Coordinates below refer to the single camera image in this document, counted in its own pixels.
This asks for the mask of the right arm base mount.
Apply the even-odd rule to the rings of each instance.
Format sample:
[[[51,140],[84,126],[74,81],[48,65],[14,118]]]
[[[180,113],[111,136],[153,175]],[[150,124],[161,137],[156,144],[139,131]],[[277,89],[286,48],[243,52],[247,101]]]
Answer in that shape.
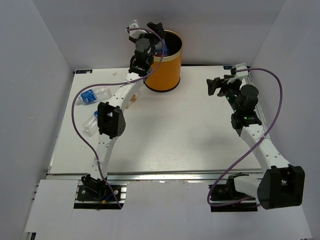
[[[231,195],[226,184],[218,184],[210,195],[210,202],[212,204],[221,205],[229,202],[238,201],[246,198],[244,193],[236,193]],[[211,206],[210,211],[212,213],[240,213],[240,212],[257,212],[258,203],[255,198],[244,200],[239,203],[226,205],[226,206]]]

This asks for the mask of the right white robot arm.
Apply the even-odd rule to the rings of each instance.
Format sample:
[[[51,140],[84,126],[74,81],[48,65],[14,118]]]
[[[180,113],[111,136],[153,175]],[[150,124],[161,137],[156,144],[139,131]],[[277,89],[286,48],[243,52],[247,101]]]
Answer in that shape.
[[[210,187],[207,197],[213,208],[239,204],[256,199],[265,209],[295,207],[302,204],[305,171],[286,160],[265,130],[255,108],[259,91],[240,79],[228,83],[230,76],[207,79],[208,95],[218,90],[218,96],[226,98],[233,110],[231,125],[238,136],[249,146],[245,156],[254,154],[262,172],[262,179],[248,173],[230,174],[224,185],[216,182]]]

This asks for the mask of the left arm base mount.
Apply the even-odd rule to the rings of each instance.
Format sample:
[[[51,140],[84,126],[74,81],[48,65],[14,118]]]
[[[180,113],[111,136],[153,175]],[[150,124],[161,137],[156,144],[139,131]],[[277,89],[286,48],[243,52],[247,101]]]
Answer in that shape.
[[[104,180],[94,179],[90,174],[82,176],[73,208],[97,211],[120,210],[125,201],[125,186],[111,184],[110,187]]]

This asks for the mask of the blue cap pepsi bottle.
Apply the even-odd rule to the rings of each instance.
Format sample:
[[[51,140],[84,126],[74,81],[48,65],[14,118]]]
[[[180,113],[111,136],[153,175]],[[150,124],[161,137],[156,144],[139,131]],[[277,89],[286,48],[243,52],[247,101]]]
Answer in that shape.
[[[156,46],[155,46],[155,52],[162,50],[162,56],[163,57],[167,57],[169,55],[169,50],[166,44],[164,44],[164,47],[162,45],[161,42],[159,42]]]

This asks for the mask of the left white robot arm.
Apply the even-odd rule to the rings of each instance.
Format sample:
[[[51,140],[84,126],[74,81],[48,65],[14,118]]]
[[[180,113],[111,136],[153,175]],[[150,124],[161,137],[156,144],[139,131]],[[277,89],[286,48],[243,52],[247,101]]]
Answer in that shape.
[[[107,168],[117,139],[124,133],[126,122],[124,111],[134,94],[143,86],[147,78],[155,72],[152,69],[156,46],[165,53],[166,32],[161,22],[147,24],[149,29],[132,23],[126,31],[129,40],[135,44],[125,82],[120,83],[117,92],[107,101],[97,106],[98,146],[89,173],[81,178],[88,193],[99,200],[105,196]]]

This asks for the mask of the large blue label bottle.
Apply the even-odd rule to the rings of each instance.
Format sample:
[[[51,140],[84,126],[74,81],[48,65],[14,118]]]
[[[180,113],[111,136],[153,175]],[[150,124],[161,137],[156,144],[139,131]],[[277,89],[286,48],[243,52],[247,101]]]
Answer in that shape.
[[[95,111],[82,125],[82,130],[88,135],[93,136],[98,131],[98,112]]]

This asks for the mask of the yellow cap small bottle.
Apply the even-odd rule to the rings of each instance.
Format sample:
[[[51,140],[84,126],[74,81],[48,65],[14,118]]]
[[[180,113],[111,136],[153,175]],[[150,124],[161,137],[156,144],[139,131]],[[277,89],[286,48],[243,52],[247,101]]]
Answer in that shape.
[[[133,103],[135,103],[141,94],[142,94],[141,90],[136,91],[135,94],[129,100],[128,104],[126,105],[126,109],[128,109]]]

